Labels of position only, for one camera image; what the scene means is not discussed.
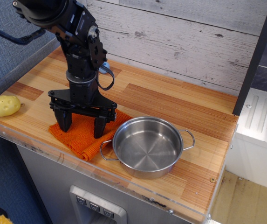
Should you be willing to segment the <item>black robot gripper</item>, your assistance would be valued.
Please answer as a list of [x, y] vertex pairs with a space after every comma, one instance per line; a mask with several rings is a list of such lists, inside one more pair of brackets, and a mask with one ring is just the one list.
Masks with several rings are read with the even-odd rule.
[[98, 75], [90, 79], [67, 74], [69, 88], [50, 90], [50, 108], [54, 111], [60, 129], [67, 132], [72, 124], [72, 114], [95, 117], [94, 138], [101, 138], [107, 122], [116, 120], [117, 104], [99, 92]]

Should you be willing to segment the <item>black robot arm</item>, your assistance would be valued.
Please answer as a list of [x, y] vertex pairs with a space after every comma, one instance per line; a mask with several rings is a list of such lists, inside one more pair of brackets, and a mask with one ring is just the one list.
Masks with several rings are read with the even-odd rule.
[[28, 22], [55, 34], [66, 57], [69, 89], [48, 92], [59, 127], [67, 132], [74, 113], [90, 116], [94, 137], [100, 138], [115, 121], [117, 104], [99, 92], [99, 70], [114, 74], [104, 65], [107, 51], [95, 18], [76, 0], [15, 0], [13, 6]]

